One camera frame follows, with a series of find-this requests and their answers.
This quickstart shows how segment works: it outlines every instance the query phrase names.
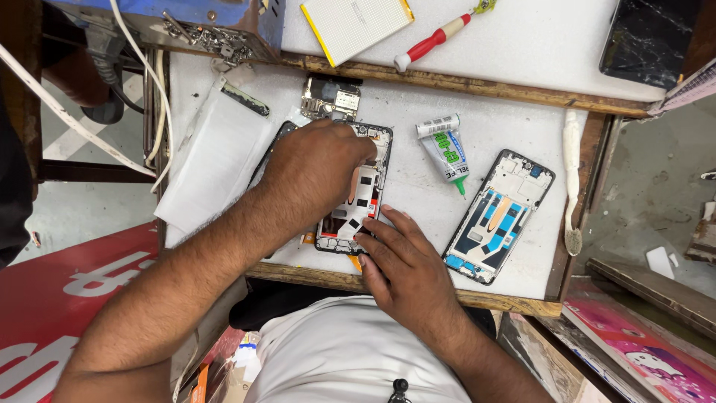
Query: red sign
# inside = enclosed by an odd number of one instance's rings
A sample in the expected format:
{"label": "red sign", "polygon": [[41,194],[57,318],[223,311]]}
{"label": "red sign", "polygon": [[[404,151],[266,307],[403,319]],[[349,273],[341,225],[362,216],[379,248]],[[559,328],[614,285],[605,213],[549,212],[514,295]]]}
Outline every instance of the red sign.
{"label": "red sign", "polygon": [[147,223],[0,270],[0,402],[49,403],[92,318],[156,258]]}

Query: screwdriver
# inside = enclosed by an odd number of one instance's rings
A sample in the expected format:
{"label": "screwdriver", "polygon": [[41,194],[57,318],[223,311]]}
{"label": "screwdriver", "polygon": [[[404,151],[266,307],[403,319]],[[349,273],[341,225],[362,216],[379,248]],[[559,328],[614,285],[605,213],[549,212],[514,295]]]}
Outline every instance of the screwdriver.
{"label": "screwdriver", "polygon": [[473,12],[461,15],[451,22],[448,22],[445,26],[433,32],[431,37],[411,47],[407,53],[397,55],[393,60],[395,68],[399,72],[405,72],[410,63],[425,56],[433,47],[444,44],[445,41],[455,36],[465,25],[470,23],[472,16],[494,9],[496,1],[497,0],[482,0],[480,6],[475,7]]}

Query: white cloth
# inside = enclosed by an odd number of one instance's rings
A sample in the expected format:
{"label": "white cloth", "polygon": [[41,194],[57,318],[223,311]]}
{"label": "white cloth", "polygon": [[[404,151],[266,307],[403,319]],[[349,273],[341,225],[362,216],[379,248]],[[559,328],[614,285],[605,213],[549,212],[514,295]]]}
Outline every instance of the white cloth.
{"label": "white cloth", "polygon": [[413,403],[470,402],[450,368],[369,296],[320,300],[260,333],[246,403],[381,403],[398,378]]}

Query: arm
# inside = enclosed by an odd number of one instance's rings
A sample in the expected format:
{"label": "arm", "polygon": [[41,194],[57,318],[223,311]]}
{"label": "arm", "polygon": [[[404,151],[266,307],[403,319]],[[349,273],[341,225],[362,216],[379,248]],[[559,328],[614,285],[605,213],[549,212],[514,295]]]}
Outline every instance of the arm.
{"label": "arm", "polygon": [[97,314],[53,402],[169,401],[171,356],[216,298],[247,267],[345,200],[353,170],[375,153],[368,138],[330,120],[278,141],[256,187]]}
{"label": "arm", "polygon": [[364,219],[384,243],[356,241],[363,278],[378,306],[420,338],[460,378],[474,402],[553,402],[544,388],[490,340],[460,307],[450,274],[435,248],[407,214],[383,205],[394,225]]}

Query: gp-000 glue tube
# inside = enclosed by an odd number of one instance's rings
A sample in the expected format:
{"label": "gp-000 glue tube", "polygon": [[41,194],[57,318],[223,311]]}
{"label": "gp-000 glue tube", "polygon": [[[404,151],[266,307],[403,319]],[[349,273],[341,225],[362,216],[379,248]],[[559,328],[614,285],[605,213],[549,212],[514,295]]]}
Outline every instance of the gp-000 glue tube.
{"label": "gp-000 glue tube", "polygon": [[416,125],[417,137],[430,155],[445,183],[455,184],[465,197],[463,181],[470,174],[465,152],[460,144],[457,114]]}

